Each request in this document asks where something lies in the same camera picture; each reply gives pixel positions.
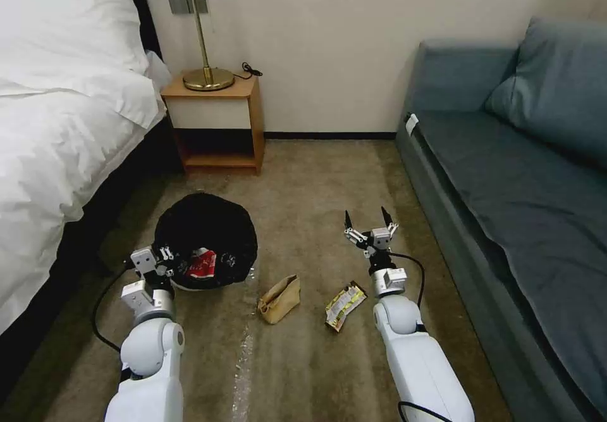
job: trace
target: carpet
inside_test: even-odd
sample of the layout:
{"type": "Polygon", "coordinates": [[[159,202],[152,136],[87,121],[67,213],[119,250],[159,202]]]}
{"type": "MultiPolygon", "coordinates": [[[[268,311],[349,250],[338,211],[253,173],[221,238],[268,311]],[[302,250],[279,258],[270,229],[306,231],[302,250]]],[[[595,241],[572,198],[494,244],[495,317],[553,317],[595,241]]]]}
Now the carpet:
{"type": "MultiPolygon", "coordinates": [[[[393,250],[426,266],[422,317],[470,397],[478,421],[509,412],[474,334],[438,245],[393,142],[272,140],[261,176],[196,174],[146,180],[101,249],[117,270],[132,249],[152,242],[160,214],[183,196],[207,191],[244,206],[257,230],[259,256],[244,283],[203,293],[178,291],[184,327],[184,421],[396,421],[398,394],[373,324],[372,297],[339,334],[324,307],[350,280],[372,293],[367,261],[343,237],[343,212],[355,227],[382,225],[380,206],[400,223],[393,250]],[[286,275],[302,282],[302,303],[280,323],[255,313],[258,295],[286,275]]],[[[419,272],[404,262],[407,295],[419,272]]],[[[132,323],[119,300],[124,275],[99,311],[100,330],[121,342],[132,323]]],[[[2,421],[102,421],[116,391],[117,354],[91,333],[89,313],[106,280],[85,272],[12,394],[2,421]]]]}

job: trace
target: sofa tag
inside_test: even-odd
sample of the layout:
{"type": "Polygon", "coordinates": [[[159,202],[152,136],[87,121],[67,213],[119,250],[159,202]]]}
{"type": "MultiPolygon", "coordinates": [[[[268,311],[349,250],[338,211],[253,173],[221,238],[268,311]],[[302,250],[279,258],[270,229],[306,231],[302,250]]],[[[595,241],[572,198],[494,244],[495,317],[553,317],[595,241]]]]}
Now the sofa tag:
{"type": "Polygon", "coordinates": [[[417,115],[415,115],[415,114],[409,115],[409,119],[407,120],[407,123],[405,124],[405,128],[407,129],[407,133],[409,134],[409,136],[411,136],[413,134],[415,125],[418,122],[419,122],[419,120],[417,119],[417,115]]]}

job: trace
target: sofa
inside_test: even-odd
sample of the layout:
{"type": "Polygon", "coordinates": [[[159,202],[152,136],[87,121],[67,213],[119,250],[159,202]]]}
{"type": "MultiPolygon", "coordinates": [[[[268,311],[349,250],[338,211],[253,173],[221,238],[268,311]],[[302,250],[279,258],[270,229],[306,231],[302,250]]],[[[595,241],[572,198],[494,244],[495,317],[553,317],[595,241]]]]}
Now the sofa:
{"type": "Polygon", "coordinates": [[[607,417],[607,32],[585,25],[424,41],[396,134],[516,421],[607,417]]]}

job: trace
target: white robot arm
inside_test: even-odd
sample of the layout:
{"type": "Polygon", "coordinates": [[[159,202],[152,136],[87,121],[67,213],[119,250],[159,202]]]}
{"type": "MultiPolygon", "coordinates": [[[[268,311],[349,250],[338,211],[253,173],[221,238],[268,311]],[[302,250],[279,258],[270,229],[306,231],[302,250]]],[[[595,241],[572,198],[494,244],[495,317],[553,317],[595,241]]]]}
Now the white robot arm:
{"type": "MultiPolygon", "coordinates": [[[[161,252],[169,259],[167,250],[161,252]]],[[[135,326],[120,348],[121,382],[105,422],[181,422],[179,368],[185,336],[173,321],[170,271],[150,247],[135,251],[131,259],[142,279],[125,286],[121,298],[135,312],[135,326]]]]}
{"type": "Polygon", "coordinates": [[[386,227],[360,233],[346,212],[344,235],[371,263],[369,274],[379,298],[373,308],[375,325],[386,345],[399,411],[404,408],[401,415],[408,422],[474,422],[472,405],[443,350],[426,332],[416,303],[403,295],[407,274],[389,254],[398,224],[384,208],[382,214],[386,227]]]}

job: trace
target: white bedsheet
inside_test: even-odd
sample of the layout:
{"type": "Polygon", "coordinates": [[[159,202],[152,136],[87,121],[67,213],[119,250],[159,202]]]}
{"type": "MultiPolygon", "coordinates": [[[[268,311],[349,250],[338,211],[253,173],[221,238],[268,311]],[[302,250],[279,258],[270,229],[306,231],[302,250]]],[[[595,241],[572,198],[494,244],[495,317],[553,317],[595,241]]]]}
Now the white bedsheet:
{"type": "MultiPolygon", "coordinates": [[[[152,126],[163,116],[159,101],[152,126]]],[[[0,96],[0,334],[48,279],[65,223],[146,132],[72,91],[0,96]]]]}

